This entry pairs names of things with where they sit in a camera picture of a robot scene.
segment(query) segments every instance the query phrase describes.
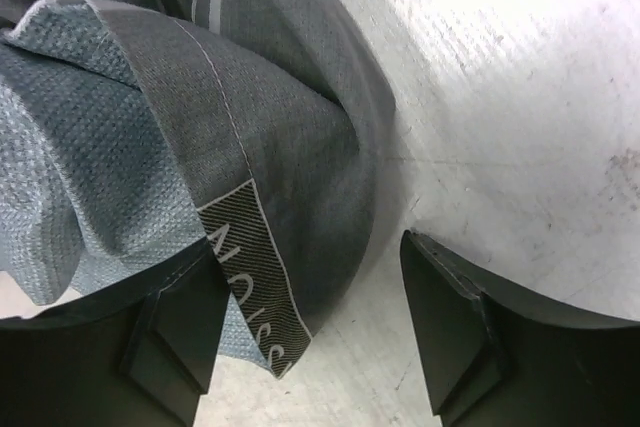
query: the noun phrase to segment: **gray fabric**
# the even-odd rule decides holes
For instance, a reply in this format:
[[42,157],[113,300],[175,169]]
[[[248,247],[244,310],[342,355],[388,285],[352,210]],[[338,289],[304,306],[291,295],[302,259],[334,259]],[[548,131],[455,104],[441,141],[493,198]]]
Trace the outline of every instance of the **gray fabric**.
[[221,351],[282,375],[363,255],[393,98],[336,0],[241,1],[48,1],[5,35],[0,255],[50,302],[206,232],[240,304]]

